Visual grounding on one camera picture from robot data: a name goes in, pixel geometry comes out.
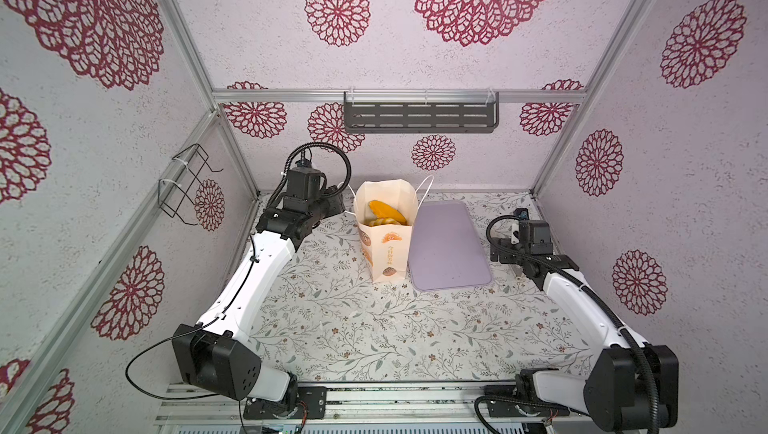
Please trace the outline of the croissant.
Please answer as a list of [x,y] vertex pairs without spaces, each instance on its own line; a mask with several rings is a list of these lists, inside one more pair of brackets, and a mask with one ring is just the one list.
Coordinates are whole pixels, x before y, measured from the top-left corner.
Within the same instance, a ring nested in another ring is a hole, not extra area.
[[376,216],[377,221],[394,221],[396,224],[400,225],[407,224],[407,218],[399,210],[383,201],[371,200],[368,203],[368,206]]

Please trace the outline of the striped bread roll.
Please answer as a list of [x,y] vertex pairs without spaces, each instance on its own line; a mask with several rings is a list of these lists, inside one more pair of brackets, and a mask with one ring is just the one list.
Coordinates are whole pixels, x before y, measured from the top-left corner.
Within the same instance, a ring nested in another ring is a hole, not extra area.
[[367,222],[367,226],[370,227],[377,227],[377,226],[384,226],[384,225],[406,225],[407,222],[401,222],[398,219],[392,218],[392,217],[378,217],[374,220],[370,220]]

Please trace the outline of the cream paper bread bag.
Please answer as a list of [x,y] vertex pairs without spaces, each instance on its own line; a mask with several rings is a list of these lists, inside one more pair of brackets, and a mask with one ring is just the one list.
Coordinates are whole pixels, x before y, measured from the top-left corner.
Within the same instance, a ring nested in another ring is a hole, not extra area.
[[[426,176],[413,186],[404,179],[366,181],[353,194],[354,215],[363,255],[374,283],[396,283],[406,278],[409,249],[419,208],[428,196],[434,177]],[[371,200],[383,201],[399,210],[406,225],[367,226],[376,219],[368,206]]]

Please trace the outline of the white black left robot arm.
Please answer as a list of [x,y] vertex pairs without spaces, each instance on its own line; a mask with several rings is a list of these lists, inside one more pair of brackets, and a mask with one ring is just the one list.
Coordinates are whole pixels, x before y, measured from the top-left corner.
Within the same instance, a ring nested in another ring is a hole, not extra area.
[[344,211],[343,190],[336,186],[306,204],[286,199],[284,206],[263,210],[245,258],[222,293],[195,324],[179,325],[172,336],[185,383],[235,401],[261,402],[277,416],[295,412],[296,376],[262,361],[251,328],[303,240],[322,220]]

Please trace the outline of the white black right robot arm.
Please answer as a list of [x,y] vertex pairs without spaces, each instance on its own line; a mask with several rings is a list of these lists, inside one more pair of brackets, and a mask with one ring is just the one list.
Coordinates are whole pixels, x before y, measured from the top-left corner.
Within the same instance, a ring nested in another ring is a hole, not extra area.
[[666,345],[654,345],[630,328],[592,289],[578,265],[550,246],[490,236],[490,257],[522,268],[524,275],[567,315],[596,355],[586,376],[534,369],[519,375],[523,398],[541,409],[589,416],[605,432],[676,425],[679,361]]

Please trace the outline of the lilac plastic tray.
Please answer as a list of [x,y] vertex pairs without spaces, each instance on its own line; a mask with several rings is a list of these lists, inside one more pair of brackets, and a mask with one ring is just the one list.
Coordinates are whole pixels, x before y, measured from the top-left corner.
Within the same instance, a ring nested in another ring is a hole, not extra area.
[[493,280],[469,210],[457,200],[428,201],[420,207],[408,267],[419,291],[483,286]]

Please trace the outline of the grey metal wall shelf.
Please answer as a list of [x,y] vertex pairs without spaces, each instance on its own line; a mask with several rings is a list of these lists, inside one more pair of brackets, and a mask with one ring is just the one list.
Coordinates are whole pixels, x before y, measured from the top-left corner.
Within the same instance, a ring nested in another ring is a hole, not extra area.
[[380,102],[344,92],[343,124],[355,134],[486,134],[499,126],[498,102]]

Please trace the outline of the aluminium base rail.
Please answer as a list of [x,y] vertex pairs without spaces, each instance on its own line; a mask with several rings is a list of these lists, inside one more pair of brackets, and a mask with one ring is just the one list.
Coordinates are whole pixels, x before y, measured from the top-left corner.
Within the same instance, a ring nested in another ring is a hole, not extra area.
[[305,433],[483,433],[491,424],[501,433],[592,433],[592,420],[567,410],[516,407],[477,398],[512,396],[515,383],[464,382],[304,382],[301,405],[290,415],[268,413],[259,401],[223,396],[162,402],[153,422],[158,433],[235,433],[263,427]]

